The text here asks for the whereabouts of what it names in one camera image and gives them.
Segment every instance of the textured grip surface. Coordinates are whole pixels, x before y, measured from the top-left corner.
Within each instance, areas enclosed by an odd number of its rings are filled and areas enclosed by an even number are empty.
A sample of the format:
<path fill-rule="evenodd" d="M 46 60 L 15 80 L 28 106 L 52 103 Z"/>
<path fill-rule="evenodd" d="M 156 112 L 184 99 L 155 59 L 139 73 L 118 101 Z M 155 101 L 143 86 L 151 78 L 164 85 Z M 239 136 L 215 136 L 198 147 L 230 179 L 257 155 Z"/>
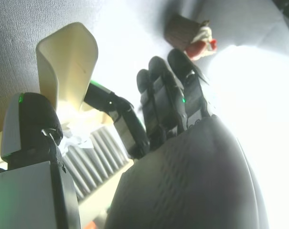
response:
<path fill-rule="evenodd" d="M 106 229 L 258 229 L 249 168 L 234 136 L 206 118 L 121 178 Z"/>

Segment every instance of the bright light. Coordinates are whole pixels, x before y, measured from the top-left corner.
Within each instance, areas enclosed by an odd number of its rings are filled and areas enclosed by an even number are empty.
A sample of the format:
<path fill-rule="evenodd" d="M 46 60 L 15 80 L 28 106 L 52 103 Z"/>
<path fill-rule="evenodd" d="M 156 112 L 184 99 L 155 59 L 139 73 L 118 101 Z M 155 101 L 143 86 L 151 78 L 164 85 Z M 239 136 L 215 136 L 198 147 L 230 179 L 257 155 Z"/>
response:
<path fill-rule="evenodd" d="M 259 181 L 270 229 L 289 229 L 289 58 L 231 46 L 208 76 Z"/>

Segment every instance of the green led indicator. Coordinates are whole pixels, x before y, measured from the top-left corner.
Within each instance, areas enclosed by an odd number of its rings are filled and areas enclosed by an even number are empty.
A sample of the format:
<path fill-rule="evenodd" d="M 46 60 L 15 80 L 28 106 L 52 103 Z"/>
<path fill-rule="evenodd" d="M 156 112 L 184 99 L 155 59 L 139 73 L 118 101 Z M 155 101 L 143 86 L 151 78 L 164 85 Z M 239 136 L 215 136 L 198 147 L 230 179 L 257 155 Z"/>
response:
<path fill-rule="evenodd" d="M 24 93 L 21 93 L 19 95 L 19 103 L 22 103 L 23 102 L 23 97 L 24 97 Z"/>

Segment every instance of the corrugated panel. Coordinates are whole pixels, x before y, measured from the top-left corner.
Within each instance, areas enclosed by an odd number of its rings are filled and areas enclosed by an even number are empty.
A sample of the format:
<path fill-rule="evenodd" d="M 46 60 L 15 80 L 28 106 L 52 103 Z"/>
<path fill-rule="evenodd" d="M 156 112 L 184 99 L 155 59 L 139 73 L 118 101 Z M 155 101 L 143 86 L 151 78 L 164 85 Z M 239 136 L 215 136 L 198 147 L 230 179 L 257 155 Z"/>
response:
<path fill-rule="evenodd" d="M 94 192 L 128 162 L 126 151 L 122 150 L 120 142 L 108 128 L 92 132 L 90 140 L 93 148 L 69 146 L 63 156 L 66 169 L 74 180 L 78 201 Z"/>

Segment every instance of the beige plastic scoop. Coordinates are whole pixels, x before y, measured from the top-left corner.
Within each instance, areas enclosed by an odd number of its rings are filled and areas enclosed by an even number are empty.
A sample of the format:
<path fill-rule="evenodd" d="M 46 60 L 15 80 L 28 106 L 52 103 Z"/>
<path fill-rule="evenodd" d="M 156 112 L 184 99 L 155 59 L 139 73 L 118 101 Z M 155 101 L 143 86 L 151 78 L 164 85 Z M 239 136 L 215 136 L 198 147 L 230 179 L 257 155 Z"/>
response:
<path fill-rule="evenodd" d="M 69 24 L 36 47 L 40 93 L 55 108 L 60 121 L 79 111 L 97 61 L 93 35 L 81 23 Z"/>

